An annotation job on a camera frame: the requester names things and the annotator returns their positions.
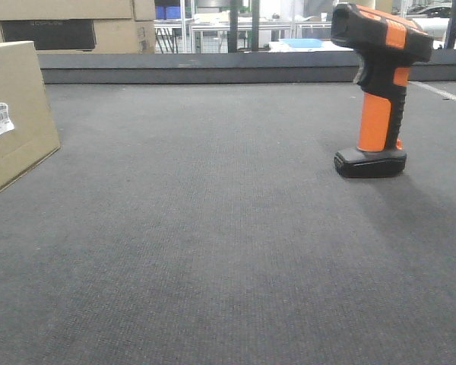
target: white line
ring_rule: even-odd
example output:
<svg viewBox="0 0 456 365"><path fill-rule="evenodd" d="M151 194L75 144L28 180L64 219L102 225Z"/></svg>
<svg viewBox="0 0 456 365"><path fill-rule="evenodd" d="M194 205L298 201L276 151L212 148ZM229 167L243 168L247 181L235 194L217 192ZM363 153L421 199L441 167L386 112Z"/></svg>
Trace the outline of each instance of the white line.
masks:
<svg viewBox="0 0 456 365"><path fill-rule="evenodd" d="M447 91L438 89L437 87L433 87L428 84L424 84L423 82L418 82L418 81L409 81L410 84L416 85L418 87L421 87L422 89L426 89L429 91L432 91L433 93L436 93L438 95L441 95L442 97L445 97L446 99L453 100L456 102L456 95L451 94Z"/></svg>

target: orange scanner handle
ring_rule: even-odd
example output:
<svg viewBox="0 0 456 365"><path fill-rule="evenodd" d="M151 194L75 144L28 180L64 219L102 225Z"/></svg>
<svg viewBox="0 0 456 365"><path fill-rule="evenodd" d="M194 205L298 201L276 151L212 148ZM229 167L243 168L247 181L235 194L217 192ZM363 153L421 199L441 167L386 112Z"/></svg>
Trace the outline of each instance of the orange scanner handle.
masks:
<svg viewBox="0 0 456 365"><path fill-rule="evenodd" d="M401 148L398 134L410 67L399 65L398 60L371 62L363 58L365 65L357 82L365 92L358 148L372 152Z"/></svg>

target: scanner trigger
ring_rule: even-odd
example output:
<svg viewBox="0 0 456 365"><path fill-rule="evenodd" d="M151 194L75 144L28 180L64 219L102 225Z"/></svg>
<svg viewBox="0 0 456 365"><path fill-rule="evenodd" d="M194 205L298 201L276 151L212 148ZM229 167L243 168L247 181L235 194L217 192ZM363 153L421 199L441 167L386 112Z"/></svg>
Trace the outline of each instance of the scanner trigger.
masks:
<svg viewBox="0 0 456 365"><path fill-rule="evenodd" d="M359 86L366 86L371 79L372 66L368 62L365 62L365 58L359 52L356 54L358 55L359 69L353 79L353 83L358 84Z"/></svg>

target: dark gray carpet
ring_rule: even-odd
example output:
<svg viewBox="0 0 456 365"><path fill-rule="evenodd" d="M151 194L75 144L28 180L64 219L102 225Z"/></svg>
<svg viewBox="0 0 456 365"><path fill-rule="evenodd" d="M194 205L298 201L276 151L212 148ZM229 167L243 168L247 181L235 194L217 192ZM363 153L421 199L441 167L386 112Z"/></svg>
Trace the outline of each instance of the dark gray carpet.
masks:
<svg viewBox="0 0 456 365"><path fill-rule="evenodd" d="M48 86L62 149L0 194L0 364L456 365L456 103L342 179L352 84Z"/></svg>

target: barcode scanner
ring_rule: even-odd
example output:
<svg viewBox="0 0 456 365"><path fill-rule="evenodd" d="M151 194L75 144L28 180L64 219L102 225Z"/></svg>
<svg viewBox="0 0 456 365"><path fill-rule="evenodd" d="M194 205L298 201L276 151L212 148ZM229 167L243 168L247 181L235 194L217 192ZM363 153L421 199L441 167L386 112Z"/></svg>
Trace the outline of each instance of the barcode scanner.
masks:
<svg viewBox="0 0 456 365"><path fill-rule="evenodd" d="M433 39L412 21L342 3L334 8L331 41L360 56L354 81L365 93L358 147L336 153L336 170L345 177L397 175L407 159L398 133L410 66L429 61Z"/></svg>

